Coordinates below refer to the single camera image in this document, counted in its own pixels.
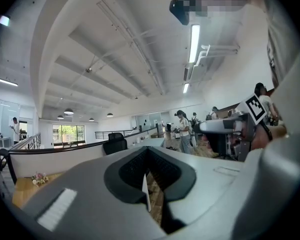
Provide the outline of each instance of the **small bouquet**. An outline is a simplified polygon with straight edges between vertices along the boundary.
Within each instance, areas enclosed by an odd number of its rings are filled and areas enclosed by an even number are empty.
[[[46,176],[45,173],[37,173],[37,172],[34,175],[32,175],[31,178],[32,178],[32,183],[37,187],[46,183],[49,180],[49,178]]]

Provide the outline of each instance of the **office chair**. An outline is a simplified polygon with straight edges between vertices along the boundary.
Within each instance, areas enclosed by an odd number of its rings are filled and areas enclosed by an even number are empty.
[[[103,150],[106,155],[111,155],[113,153],[128,149],[127,140],[121,133],[109,133],[108,137],[108,142],[103,144]]]

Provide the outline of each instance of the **window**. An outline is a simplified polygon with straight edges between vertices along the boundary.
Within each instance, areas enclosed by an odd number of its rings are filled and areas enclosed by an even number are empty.
[[[85,141],[85,127],[83,125],[58,125],[54,124],[53,144],[55,148],[73,147],[84,145]]]

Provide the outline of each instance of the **backpack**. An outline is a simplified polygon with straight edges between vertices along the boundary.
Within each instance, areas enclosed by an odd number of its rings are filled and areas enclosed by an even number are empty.
[[[211,115],[210,113],[207,114],[205,120],[206,120],[206,121],[212,120],[212,115]]]

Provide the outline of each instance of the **vent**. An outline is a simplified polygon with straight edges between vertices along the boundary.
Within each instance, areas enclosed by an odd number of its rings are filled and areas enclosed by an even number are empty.
[[[183,81],[187,81],[187,78],[188,78],[188,69],[187,68],[184,68],[184,76],[183,76]]]

